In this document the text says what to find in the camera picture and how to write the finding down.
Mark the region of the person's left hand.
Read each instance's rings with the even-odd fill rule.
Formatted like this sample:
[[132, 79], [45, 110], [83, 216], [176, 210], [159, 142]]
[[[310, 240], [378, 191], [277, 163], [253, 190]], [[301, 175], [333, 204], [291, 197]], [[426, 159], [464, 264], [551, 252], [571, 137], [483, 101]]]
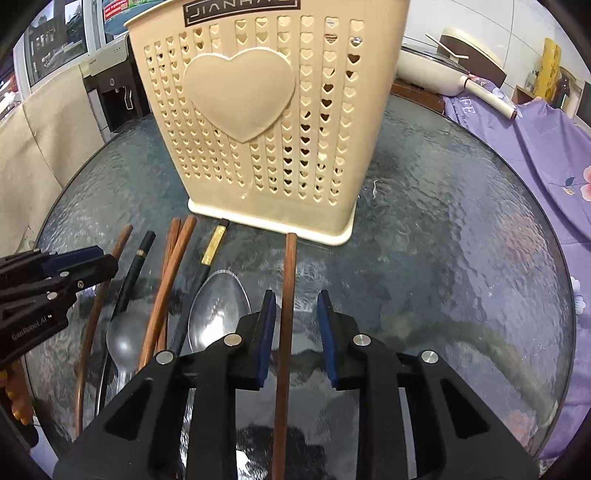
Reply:
[[23, 425], [29, 425], [32, 422], [34, 411], [20, 360], [1, 370], [0, 387], [10, 400], [14, 418]]

